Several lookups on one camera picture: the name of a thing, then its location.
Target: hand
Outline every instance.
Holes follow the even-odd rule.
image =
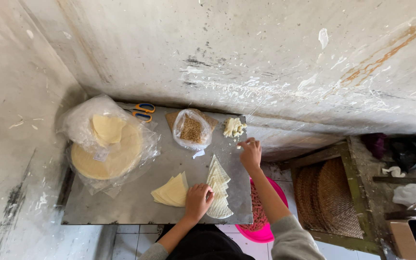
[[[214,199],[213,190],[208,184],[200,183],[190,187],[185,199],[185,214],[183,219],[195,226],[202,216],[205,215]]]
[[[239,142],[237,145],[243,147],[244,151],[240,154],[240,162],[245,167],[248,174],[261,170],[261,144],[254,137],[246,139],[245,142]]]

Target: purple cloth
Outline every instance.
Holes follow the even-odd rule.
[[[384,133],[373,133],[361,136],[361,141],[372,155],[380,160],[384,156],[384,139],[387,137]]]

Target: pink plastic bowl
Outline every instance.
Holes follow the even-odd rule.
[[[283,203],[288,207],[288,202],[286,201],[286,196],[283,194],[283,190],[280,188],[280,186],[273,180],[271,180],[269,177],[266,177],[269,182],[271,183],[272,187],[274,187],[274,190],[279,194],[279,197],[282,199]],[[264,225],[263,229],[251,232],[247,230],[243,230],[239,227],[239,225],[235,225],[237,229],[240,231],[240,233],[248,238],[249,240],[256,242],[256,243],[269,243],[271,241],[274,241],[274,235],[270,231],[270,225],[266,224]]]

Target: dough scrap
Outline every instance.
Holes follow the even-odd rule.
[[[234,213],[229,209],[228,205],[228,182],[231,180],[226,171],[221,167],[216,155],[210,163],[208,171],[208,185],[211,186],[214,192],[214,200],[208,208],[207,215],[212,218],[226,218],[232,216]]]
[[[247,126],[245,123],[241,123],[239,118],[234,119],[232,117],[226,119],[224,125],[223,135],[225,137],[239,137],[244,133],[243,129]]]
[[[70,156],[76,170],[91,179],[108,180],[134,169],[142,156],[142,131],[137,125],[126,124],[116,149],[110,151],[105,162],[94,159],[95,154],[74,143]]]
[[[185,207],[185,198],[189,187],[185,172],[178,174],[163,186],[150,192],[153,196],[153,201],[165,204],[168,206]]]
[[[118,143],[125,125],[126,122],[119,117],[92,116],[93,133],[101,146],[101,143]]]

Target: scissors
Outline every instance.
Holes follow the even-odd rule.
[[[135,110],[141,110],[144,112],[137,112],[137,111],[133,111],[133,116],[135,116],[136,118],[145,121],[145,122],[150,122],[152,121],[152,116],[147,114],[147,113],[153,113],[155,112],[155,106],[153,104],[149,104],[149,103],[140,103],[137,104],[135,106]]]

